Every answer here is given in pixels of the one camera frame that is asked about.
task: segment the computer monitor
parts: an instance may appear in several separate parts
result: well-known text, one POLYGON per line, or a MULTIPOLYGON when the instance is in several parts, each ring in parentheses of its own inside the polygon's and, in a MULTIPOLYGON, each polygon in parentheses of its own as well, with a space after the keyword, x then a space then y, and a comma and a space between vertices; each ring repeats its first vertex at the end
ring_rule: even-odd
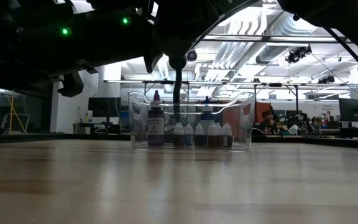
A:
POLYGON ((94 118, 118 117, 121 109, 121 98, 91 97, 88 100, 88 110, 94 118))
POLYGON ((340 98, 339 111, 341 113, 341 121, 358 122, 358 100, 340 98))

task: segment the table surface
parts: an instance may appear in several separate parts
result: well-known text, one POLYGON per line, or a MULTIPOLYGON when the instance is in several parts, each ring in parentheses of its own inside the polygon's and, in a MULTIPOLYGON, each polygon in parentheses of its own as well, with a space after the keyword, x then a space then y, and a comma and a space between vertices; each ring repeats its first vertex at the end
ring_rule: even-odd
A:
POLYGON ((0 144, 0 224, 358 223, 358 149, 0 144))

